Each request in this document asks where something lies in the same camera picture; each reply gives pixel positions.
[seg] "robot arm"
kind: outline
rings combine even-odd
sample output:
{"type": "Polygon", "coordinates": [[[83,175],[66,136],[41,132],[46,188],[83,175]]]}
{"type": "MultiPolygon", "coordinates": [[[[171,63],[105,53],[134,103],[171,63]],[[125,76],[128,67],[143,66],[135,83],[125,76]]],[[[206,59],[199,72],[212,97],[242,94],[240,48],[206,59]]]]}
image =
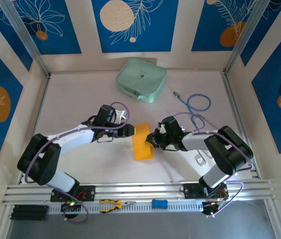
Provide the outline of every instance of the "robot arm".
{"type": "Polygon", "coordinates": [[[230,147],[228,142],[219,135],[222,135],[237,148],[239,148],[249,159],[253,157],[253,152],[246,143],[228,126],[224,126],[217,131],[217,134],[201,134],[184,132],[177,120],[167,117],[158,123],[158,128],[147,136],[146,141],[155,148],[166,149],[173,145],[175,150],[170,151],[190,151],[209,150],[216,164],[199,179],[199,188],[205,197],[213,195],[220,183],[229,176],[235,174],[246,164],[245,157],[234,147],[230,147]]]}
{"type": "Polygon", "coordinates": [[[17,168],[26,173],[37,152],[49,141],[55,139],[45,147],[44,151],[35,160],[30,169],[29,177],[39,185],[46,184],[63,192],[69,192],[79,183],[68,174],[56,170],[59,157],[82,144],[98,141],[104,135],[112,138],[134,135],[135,128],[131,124],[118,128],[123,124],[121,119],[124,119],[125,115],[125,111],[116,111],[111,106],[103,105],[96,116],[90,117],[74,129],[49,136],[36,134],[26,147],[17,168]],[[94,126],[103,127],[104,129],[93,128],[94,126]]]}

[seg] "metal frame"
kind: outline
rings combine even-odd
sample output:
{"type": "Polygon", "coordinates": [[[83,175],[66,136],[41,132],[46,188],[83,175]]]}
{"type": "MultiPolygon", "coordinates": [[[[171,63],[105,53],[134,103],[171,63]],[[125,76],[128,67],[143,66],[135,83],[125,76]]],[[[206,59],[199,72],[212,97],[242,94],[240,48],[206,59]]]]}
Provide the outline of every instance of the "metal frame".
{"type": "Polygon", "coordinates": [[[19,36],[20,40],[22,41],[23,45],[29,52],[32,59],[37,63],[41,72],[48,77],[49,71],[46,65],[43,62],[41,54],[37,49],[30,33],[27,31],[21,17],[17,13],[15,7],[11,3],[10,0],[0,0],[0,7],[4,14],[6,15],[7,19],[11,23],[12,27],[14,28],[15,32],[19,36]]]}
{"type": "Polygon", "coordinates": [[[260,21],[262,15],[264,14],[268,4],[271,0],[260,0],[256,3],[255,8],[250,14],[244,29],[242,30],[234,49],[232,50],[232,54],[226,64],[224,69],[225,73],[229,73],[234,64],[239,59],[242,51],[246,47],[252,33],[254,32],[258,22],[260,21]]]}
{"type": "Polygon", "coordinates": [[[49,76],[48,76],[48,78],[46,79],[46,82],[45,82],[43,95],[42,95],[42,98],[40,100],[39,109],[38,109],[37,115],[35,117],[34,126],[33,126],[33,129],[32,129],[31,135],[34,135],[34,133],[35,133],[37,122],[38,122],[38,119],[40,117],[41,110],[42,110],[43,103],[44,103],[44,99],[45,99],[45,96],[46,96],[47,88],[49,87],[50,79],[51,79],[51,74],[49,74],[49,76]]]}
{"type": "MultiPolygon", "coordinates": [[[[232,69],[233,65],[239,58],[241,52],[246,46],[251,34],[256,28],[264,10],[266,9],[270,0],[258,1],[254,11],[251,13],[246,27],[244,28],[240,38],[237,41],[236,46],[233,49],[232,55],[226,64],[224,72],[222,74],[223,83],[227,92],[227,96],[235,117],[238,131],[245,142],[250,145],[246,131],[244,129],[243,121],[240,117],[240,110],[235,100],[234,92],[232,90],[230,80],[228,79],[228,73],[232,69]]],[[[36,117],[34,129],[41,111],[42,104],[44,102],[45,94],[48,87],[50,73],[46,68],[41,55],[34,44],[33,39],[26,30],[21,18],[18,16],[14,6],[9,0],[0,0],[0,6],[3,12],[6,14],[8,20],[12,24],[16,33],[20,37],[22,43],[27,48],[31,57],[38,64],[38,67],[44,75],[48,77],[47,84],[45,85],[42,101],[39,107],[39,113],[36,117]]],[[[235,200],[256,200],[263,199],[268,215],[270,217],[273,230],[277,238],[281,239],[281,218],[279,216],[278,206],[275,203],[275,191],[274,184],[270,180],[261,180],[261,171],[257,161],[254,160],[256,169],[252,171],[253,180],[245,180],[244,190],[235,198],[235,200]]],[[[184,183],[194,182],[176,182],[176,183],[116,183],[116,184],[94,184],[96,186],[95,202],[92,204],[96,205],[98,200],[101,198],[111,199],[126,199],[134,200],[139,203],[148,203],[152,198],[156,199],[168,199],[171,203],[184,203],[184,202],[199,202],[202,200],[186,200],[184,195],[180,192],[179,188],[184,183]]],[[[52,203],[49,201],[51,188],[41,187],[38,185],[9,185],[5,197],[3,199],[2,215],[0,220],[0,239],[4,239],[7,236],[10,219],[9,215],[12,211],[14,204],[44,204],[53,207],[59,207],[60,203],[52,203]]],[[[228,185],[228,193],[234,195],[239,190],[237,185],[228,185]]]]}

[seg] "stethoscope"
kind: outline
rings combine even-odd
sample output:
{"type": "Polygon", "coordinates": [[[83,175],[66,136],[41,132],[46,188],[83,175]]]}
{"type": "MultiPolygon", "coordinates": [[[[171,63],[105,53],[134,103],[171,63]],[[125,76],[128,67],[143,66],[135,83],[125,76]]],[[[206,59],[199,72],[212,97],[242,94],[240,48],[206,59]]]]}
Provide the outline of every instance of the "stethoscope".
{"type": "MultiPolygon", "coordinates": [[[[206,111],[206,110],[208,110],[210,107],[211,107],[211,100],[210,100],[210,98],[208,97],[208,96],[206,96],[206,95],[203,95],[203,94],[192,94],[188,99],[187,99],[187,102],[185,102],[181,97],[180,97],[180,94],[178,93],[178,92],[173,92],[173,94],[176,96],[176,98],[178,98],[184,105],[186,105],[187,106],[187,108],[188,108],[188,110],[189,110],[189,112],[184,112],[184,113],[178,113],[178,114],[190,114],[191,115],[191,122],[193,123],[193,125],[196,127],[196,130],[195,131],[198,131],[198,130],[200,130],[200,129],[202,129],[202,128],[204,128],[205,127],[205,121],[207,121],[207,122],[209,122],[204,116],[202,116],[202,115],[200,115],[200,114],[196,114],[196,113],[194,113],[193,112],[193,110],[194,111],[197,111],[197,112],[204,112],[204,111],[206,111]],[[197,96],[201,96],[201,97],[204,97],[205,99],[207,99],[208,100],[208,106],[206,107],[206,108],[204,108],[204,109],[197,109],[197,108],[195,108],[195,107],[193,107],[193,106],[191,106],[190,104],[189,104],[189,102],[190,102],[190,100],[193,98],[193,97],[197,97],[197,96]],[[198,128],[198,126],[197,126],[197,124],[196,124],[196,122],[195,122],[195,120],[194,120],[194,118],[195,117],[197,117],[197,118],[199,118],[201,121],[202,121],[202,123],[203,123],[203,126],[201,127],[201,128],[198,128]]],[[[197,155],[198,157],[195,157],[195,160],[196,160],[196,162],[197,162],[197,164],[199,165],[199,166],[205,166],[206,164],[207,164],[207,161],[206,161],[206,159],[202,156],[202,154],[201,154],[201,152],[199,151],[199,150],[197,150],[197,152],[198,152],[198,154],[199,155],[197,155]]]]}

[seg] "black bracket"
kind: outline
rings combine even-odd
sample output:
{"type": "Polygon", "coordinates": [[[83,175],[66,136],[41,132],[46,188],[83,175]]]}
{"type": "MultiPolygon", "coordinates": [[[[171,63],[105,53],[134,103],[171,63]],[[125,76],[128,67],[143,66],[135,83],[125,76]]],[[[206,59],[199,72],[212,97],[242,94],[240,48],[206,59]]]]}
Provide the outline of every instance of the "black bracket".
{"type": "Polygon", "coordinates": [[[219,195],[217,194],[218,190],[223,190],[227,192],[227,185],[225,183],[220,183],[218,187],[213,189],[213,193],[206,196],[203,191],[201,191],[201,187],[199,183],[185,183],[183,185],[183,193],[185,195],[185,199],[218,199],[219,195]]]}
{"type": "MultiPolygon", "coordinates": [[[[221,127],[218,133],[232,142],[249,159],[254,156],[249,146],[229,126],[221,127]]],[[[226,145],[228,145],[228,143],[221,137],[212,135],[206,138],[204,142],[217,166],[225,174],[233,175],[245,165],[246,159],[233,147],[227,149],[226,145]]]]}
{"type": "MultiPolygon", "coordinates": [[[[74,186],[73,189],[69,192],[70,195],[73,197],[77,197],[80,192],[86,192],[86,196],[84,198],[79,198],[80,201],[83,202],[93,202],[95,197],[95,186],[89,185],[79,185],[74,186]]],[[[65,196],[64,194],[60,193],[59,191],[56,191],[53,189],[51,193],[51,202],[67,202],[69,200],[69,197],[65,196]]]]}
{"type": "MultiPolygon", "coordinates": [[[[33,136],[19,162],[17,163],[17,168],[25,173],[33,157],[47,142],[47,137],[44,137],[41,134],[36,134],[33,136]]],[[[56,172],[60,152],[61,147],[58,144],[50,143],[42,152],[45,153],[44,156],[38,157],[33,164],[29,172],[29,177],[39,185],[47,184],[53,178],[56,172]]]]}

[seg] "blue screwdriver handle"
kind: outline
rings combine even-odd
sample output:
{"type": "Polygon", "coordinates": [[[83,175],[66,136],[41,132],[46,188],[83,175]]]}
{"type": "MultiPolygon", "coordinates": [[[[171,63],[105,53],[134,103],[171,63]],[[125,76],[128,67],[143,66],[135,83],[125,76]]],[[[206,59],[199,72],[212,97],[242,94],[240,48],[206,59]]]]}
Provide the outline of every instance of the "blue screwdriver handle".
{"type": "Polygon", "coordinates": [[[162,208],[162,209],[168,209],[167,200],[156,200],[153,199],[151,201],[151,207],[154,208],[162,208]]]}

